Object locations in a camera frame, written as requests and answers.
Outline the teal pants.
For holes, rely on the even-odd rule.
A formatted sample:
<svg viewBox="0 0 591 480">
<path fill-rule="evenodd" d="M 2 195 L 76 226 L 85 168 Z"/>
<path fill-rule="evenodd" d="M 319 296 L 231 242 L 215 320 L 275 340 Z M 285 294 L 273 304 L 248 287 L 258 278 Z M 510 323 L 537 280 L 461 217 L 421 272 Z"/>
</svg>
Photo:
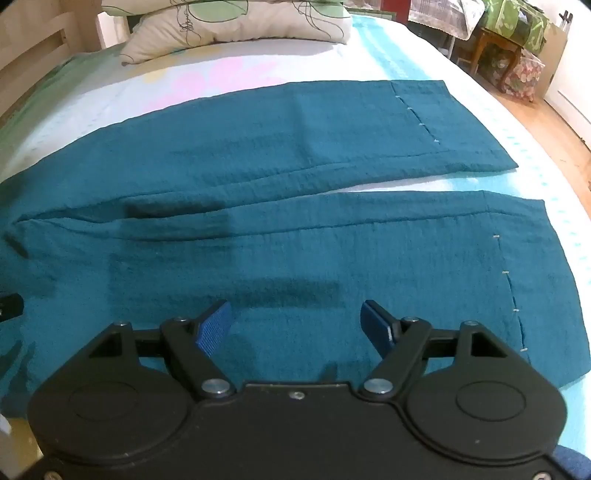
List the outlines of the teal pants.
<svg viewBox="0 0 591 480">
<path fill-rule="evenodd" d="M 514 161 L 440 81 L 314 81 L 202 98 L 99 129 L 1 186 L 1 410 L 109 324 L 216 300 L 235 382 L 360 382 L 373 299 L 475 320 L 556 386 L 590 368 L 573 274 L 539 200 L 359 186 Z"/>
</svg>

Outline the floral storage box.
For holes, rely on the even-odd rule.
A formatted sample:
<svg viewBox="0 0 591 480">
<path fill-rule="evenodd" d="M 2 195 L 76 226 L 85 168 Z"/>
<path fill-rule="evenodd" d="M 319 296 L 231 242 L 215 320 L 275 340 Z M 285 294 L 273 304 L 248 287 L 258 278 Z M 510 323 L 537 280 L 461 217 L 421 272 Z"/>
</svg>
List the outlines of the floral storage box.
<svg viewBox="0 0 591 480">
<path fill-rule="evenodd" d="M 545 64 L 528 50 L 504 51 L 499 57 L 502 68 L 499 86 L 503 93 L 532 103 Z"/>
</svg>

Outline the leaf print pillow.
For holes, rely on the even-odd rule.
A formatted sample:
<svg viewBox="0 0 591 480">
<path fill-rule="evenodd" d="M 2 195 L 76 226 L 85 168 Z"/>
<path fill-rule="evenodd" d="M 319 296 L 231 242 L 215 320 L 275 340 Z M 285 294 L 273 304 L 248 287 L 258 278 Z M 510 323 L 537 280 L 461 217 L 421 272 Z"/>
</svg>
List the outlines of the leaf print pillow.
<svg viewBox="0 0 591 480">
<path fill-rule="evenodd" d="M 345 44 L 353 19 L 341 1 L 103 1 L 113 17 L 138 17 L 120 60 L 140 64 L 216 43 L 298 39 Z"/>
</svg>

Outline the grey plaid cloth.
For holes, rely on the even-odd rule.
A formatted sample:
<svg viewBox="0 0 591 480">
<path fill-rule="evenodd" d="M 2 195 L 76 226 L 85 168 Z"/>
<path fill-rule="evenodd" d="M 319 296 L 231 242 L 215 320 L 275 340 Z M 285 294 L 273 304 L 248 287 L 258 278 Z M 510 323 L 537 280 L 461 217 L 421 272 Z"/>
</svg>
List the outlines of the grey plaid cloth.
<svg viewBox="0 0 591 480">
<path fill-rule="evenodd" d="M 485 11 L 482 0 L 412 0 L 409 20 L 466 41 Z"/>
</svg>

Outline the green patterned bag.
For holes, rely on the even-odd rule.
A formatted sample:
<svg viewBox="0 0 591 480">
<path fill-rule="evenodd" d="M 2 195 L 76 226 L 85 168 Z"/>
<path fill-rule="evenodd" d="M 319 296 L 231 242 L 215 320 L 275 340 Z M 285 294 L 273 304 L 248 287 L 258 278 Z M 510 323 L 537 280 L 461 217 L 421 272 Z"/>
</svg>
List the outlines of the green patterned bag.
<svg viewBox="0 0 591 480">
<path fill-rule="evenodd" d="M 545 44 L 549 18 L 539 8 L 522 0 L 486 0 L 483 26 L 512 40 L 533 54 Z"/>
</svg>

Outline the wooden headboard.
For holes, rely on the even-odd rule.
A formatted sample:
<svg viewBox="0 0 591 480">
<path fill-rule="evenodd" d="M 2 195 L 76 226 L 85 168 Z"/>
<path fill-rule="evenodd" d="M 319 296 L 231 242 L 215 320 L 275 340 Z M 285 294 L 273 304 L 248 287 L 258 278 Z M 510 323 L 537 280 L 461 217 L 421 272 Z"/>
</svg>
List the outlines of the wooden headboard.
<svg viewBox="0 0 591 480">
<path fill-rule="evenodd" d="M 53 68 L 101 49 L 99 1 L 1 3 L 1 113 L 7 114 Z"/>
</svg>

